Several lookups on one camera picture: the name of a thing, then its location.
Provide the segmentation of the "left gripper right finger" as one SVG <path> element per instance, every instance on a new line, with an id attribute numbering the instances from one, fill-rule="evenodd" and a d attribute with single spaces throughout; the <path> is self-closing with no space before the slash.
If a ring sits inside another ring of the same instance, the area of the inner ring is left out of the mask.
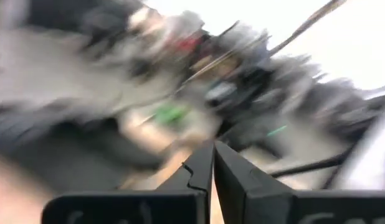
<path id="1" fill-rule="evenodd" d="M 214 180 L 225 223 L 385 224 L 385 192 L 295 190 L 216 141 Z"/>

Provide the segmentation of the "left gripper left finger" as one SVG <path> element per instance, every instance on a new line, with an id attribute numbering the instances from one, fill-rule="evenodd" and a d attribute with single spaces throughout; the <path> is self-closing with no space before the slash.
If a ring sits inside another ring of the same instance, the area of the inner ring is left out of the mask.
<path id="1" fill-rule="evenodd" d="M 42 224 L 209 224 L 214 144 L 205 141 L 155 190 L 79 192 L 52 199 Z"/>

